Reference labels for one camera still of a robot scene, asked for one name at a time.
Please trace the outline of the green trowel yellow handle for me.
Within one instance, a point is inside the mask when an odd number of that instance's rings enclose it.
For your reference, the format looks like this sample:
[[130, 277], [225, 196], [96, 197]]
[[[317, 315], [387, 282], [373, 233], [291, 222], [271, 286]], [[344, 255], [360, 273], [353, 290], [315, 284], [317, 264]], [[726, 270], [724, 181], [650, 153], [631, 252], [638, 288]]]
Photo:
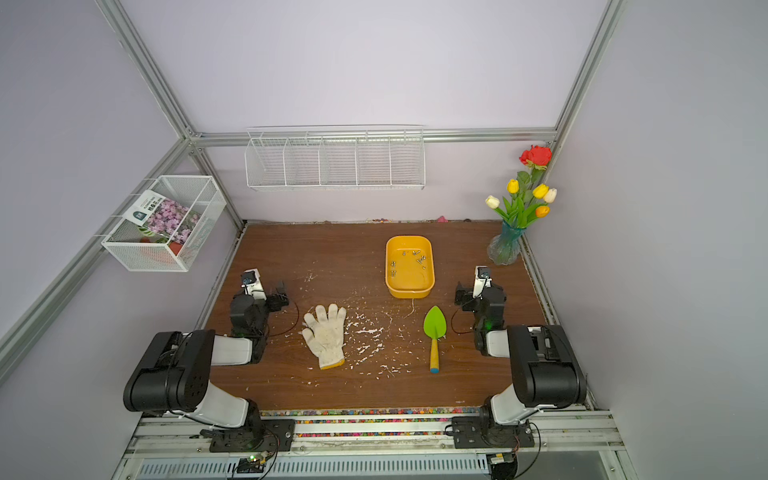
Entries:
[[447, 322], [440, 307], [433, 306], [427, 312], [423, 322], [424, 333], [430, 339], [429, 370], [433, 374], [440, 372], [438, 341], [446, 335]]

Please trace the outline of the white cotton work glove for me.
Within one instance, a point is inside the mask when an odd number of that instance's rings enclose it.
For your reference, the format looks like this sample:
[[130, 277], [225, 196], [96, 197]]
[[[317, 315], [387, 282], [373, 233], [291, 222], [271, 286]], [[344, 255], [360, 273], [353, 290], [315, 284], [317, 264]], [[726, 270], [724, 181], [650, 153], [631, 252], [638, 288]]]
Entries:
[[344, 364], [345, 321], [346, 309], [336, 304], [317, 305], [314, 313], [304, 315], [302, 337], [321, 370]]

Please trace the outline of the yellow plastic storage box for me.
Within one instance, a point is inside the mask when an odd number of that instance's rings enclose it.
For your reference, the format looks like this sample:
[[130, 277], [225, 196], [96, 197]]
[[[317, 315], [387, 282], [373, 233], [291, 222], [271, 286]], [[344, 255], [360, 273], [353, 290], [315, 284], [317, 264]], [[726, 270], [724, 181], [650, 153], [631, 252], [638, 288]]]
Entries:
[[[423, 264], [416, 258], [426, 256]], [[427, 297], [436, 283], [431, 242], [424, 236], [401, 235], [390, 238], [385, 251], [385, 281], [397, 299]]]

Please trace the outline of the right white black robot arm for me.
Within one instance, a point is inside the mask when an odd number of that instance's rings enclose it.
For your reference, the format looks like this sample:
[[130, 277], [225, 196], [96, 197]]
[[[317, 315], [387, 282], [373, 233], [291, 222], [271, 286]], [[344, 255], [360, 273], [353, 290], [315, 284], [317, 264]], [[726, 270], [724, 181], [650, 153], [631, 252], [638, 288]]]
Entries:
[[471, 288], [458, 285], [454, 303], [474, 316], [476, 350], [509, 361], [511, 384], [482, 407], [488, 426], [517, 427], [542, 411], [586, 400], [586, 377], [561, 326], [507, 325], [506, 293], [488, 279]]

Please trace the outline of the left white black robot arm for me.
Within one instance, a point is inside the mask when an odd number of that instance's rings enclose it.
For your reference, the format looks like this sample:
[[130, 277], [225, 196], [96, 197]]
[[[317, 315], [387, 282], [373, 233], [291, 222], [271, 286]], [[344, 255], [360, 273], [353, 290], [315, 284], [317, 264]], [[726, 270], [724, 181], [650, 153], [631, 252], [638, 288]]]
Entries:
[[219, 430], [261, 434], [258, 406], [215, 386], [211, 370], [259, 363], [269, 337], [269, 315], [289, 304], [282, 283], [268, 293], [256, 271], [246, 272], [241, 292], [230, 303], [232, 333], [223, 336], [207, 329], [156, 334], [124, 388], [125, 408], [173, 413]]

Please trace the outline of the glass vase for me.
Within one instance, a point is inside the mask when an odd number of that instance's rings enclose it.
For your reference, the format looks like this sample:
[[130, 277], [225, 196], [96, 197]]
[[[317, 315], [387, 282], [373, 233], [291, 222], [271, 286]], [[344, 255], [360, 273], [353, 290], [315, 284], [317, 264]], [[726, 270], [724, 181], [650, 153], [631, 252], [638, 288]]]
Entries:
[[501, 223], [501, 232], [495, 236], [487, 248], [489, 259], [498, 266], [513, 264], [521, 254], [520, 238], [525, 230]]

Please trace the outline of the artificial tulip rose bouquet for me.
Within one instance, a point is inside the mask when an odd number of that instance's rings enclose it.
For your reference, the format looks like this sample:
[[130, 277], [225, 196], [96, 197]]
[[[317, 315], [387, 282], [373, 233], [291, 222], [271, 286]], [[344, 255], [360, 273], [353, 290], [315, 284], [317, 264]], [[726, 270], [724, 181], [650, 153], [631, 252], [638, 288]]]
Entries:
[[524, 169], [507, 183], [507, 195], [501, 199], [489, 195], [486, 206], [518, 230], [525, 230], [545, 218], [557, 197], [557, 190], [543, 183], [552, 156], [552, 150], [545, 146], [532, 145], [524, 150], [519, 157]]

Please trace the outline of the pink potted flowers with label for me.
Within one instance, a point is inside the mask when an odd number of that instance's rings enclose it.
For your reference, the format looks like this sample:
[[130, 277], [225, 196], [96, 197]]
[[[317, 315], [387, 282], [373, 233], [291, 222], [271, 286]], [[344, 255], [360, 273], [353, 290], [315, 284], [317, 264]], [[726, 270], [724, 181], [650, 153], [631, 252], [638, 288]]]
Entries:
[[163, 244], [178, 256], [200, 214], [153, 190], [145, 190], [122, 218], [139, 233], [140, 243]]

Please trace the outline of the small green circuit board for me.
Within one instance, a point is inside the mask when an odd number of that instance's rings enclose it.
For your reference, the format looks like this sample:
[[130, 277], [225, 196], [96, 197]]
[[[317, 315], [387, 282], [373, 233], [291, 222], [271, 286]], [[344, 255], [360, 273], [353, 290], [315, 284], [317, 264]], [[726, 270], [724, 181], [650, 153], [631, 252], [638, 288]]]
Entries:
[[267, 461], [255, 456], [244, 457], [238, 461], [235, 472], [237, 474], [263, 474]]

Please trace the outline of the right small circuit board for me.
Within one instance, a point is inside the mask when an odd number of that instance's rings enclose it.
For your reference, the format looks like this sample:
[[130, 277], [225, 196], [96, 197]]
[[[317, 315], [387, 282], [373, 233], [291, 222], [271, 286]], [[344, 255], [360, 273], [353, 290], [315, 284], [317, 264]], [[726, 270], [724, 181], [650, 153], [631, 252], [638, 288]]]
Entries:
[[492, 480], [513, 480], [518, 472], [517, 455], [511, 452], [486, 456], [489, 475]]

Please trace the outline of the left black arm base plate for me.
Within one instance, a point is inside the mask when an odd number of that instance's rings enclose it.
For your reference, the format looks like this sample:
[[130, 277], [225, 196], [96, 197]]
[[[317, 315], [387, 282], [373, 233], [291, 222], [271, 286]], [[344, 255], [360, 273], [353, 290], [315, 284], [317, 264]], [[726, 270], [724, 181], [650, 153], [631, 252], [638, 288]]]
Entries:
[[291, 449], [296, 422], [292, 419], [262, 419], [254, 428], [202, 430], [210, 439], [211, 453], [287, 452]]

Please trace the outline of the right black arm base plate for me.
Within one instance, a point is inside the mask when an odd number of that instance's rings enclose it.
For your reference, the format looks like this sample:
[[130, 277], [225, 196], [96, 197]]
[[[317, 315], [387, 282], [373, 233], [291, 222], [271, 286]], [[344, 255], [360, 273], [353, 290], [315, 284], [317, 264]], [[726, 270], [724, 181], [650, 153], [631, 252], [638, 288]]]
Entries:
[[480, 416], [457, 416], [444, 429], [456, 449], [528, 448], [535, 445], [528, 425], [497, 425]]

